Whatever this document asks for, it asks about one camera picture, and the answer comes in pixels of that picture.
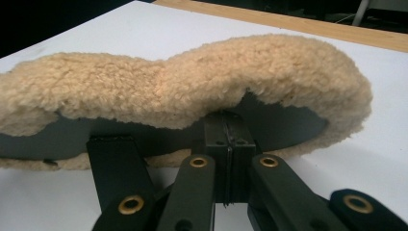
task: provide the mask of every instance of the beige fleece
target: beige fleece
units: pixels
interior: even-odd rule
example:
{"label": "beige fleece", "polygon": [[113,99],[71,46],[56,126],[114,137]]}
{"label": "beige fleece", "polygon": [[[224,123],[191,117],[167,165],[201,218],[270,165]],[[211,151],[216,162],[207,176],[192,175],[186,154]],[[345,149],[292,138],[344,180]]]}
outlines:
{"label": "beige fleece", "polygon": [[[32,136],[57,113],[182,129],[210,112],[236,106],[248,91],[266,104],[307,107],[328,121],[316,138],[273,152],[280,156],[310,153],[360,131],[372,99],[370,83],[355,63],[314,38],[230,38],[165,61],[58,53],[0,75],[0,133]],[[149,161],[177,166],[175,156],[186,152]],[[13,167],[1,161],[0,166]]]}

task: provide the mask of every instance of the fleece padding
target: fleece padding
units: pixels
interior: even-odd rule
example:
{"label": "fleece padding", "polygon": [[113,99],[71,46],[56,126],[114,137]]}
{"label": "fleece padding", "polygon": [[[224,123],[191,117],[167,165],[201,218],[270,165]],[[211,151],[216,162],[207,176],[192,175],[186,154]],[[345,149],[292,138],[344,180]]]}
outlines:
{"label": "fleece padding", "polygon": [[[183,129],[236,106],[246,92],[265,104],[307,107],[327,120],[314,139],[273,151],[280,156],[310,153],[360,131],[372,99],[370,82],[344,52],[315,38],[286,35],[230,38],[165,61],[57,53],[1,74],[0,92],[0,133],[10,136],[32,136],[58,115]],[[180,156],[186,150],[149,161],[177,166]],[[77,168],[89,167],[75,160],[70,162]],[[3,160],[0,166],[24,165],[17,162]],[[27,165],[48,168],[42,162]]]}

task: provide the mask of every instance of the brass grommet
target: brass grommet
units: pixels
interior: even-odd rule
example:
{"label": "brass grommet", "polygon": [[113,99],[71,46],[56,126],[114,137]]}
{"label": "brass grommet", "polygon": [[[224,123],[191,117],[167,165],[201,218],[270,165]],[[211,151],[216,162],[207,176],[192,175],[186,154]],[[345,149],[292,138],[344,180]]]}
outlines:
{"label": "brass grommet", "polygon": [[[361,205],[353,203],[353,200],[361,202]],[[370,214],[374,211],[371,203],[359,195],[348,194],[343,198],[343,202],[348,208],[361,214]]]}
{"label": "brass grommet", "polygon": [[276,161],[273,157],[261,158],[260,162],[261,162],[261,165],[265,167],[277,167],[279,165],[279,162]]}
{"label": "brass grommet", "polygon": [[120,202],[119,207],[117,208],[122,215],[133,215],[135,212],[138,212],[143,208],[144,200],[139,195],[129,195],[126,196],[122,202]]}
{"label": "brass grommet", "polygon": [[197,157],[197,158],[190,160],[190,165],[192,167],[204,167],[207,164],[208,164],[208,161],[201,157]]}

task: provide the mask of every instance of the fluffy tan fabric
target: fluffy tan fabric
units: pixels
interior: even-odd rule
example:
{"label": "fluffy tan fabric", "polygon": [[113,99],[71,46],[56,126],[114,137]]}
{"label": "fluffy tan fabric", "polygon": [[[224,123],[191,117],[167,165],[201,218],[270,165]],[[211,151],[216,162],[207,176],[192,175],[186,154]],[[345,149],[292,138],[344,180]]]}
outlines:
{"label": "fluffy tan fabric", "polygon": [[[281,156],[342,141],[370,114],[370,83],[346,54],[314,38],[265,35],[205,44],[166,61],[59,53],[18,64],[0,75],[0,133],[34,135],[57,113],[182,129],[236,106],[248,91],[266,104],[307,107],[328,121],[315,139],[274,152]],[[149,161],[177,166],[173,160],[184,156]]]}

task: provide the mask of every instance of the white table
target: white table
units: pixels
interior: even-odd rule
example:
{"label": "white table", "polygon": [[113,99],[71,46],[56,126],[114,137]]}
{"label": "white table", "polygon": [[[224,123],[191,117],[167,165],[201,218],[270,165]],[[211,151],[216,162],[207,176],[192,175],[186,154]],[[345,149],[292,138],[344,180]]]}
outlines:
{"label": "white table", "polygon": [[[253,23],[132,2],[0,60],[0,71],[55,52],[107,52],[166,59],[205,42],[285,33],[326,40],[347,53],[372,82],[365,130],[310,155],[288,159],[317,194],[368,193],[408,221],[408,54]],[[177,168],[150,169],[158,188]],[[0,169],[0,230],[91,230],[100,215],[90,170]],[[244,204],[217,206],[216,231],[251,230]]]}

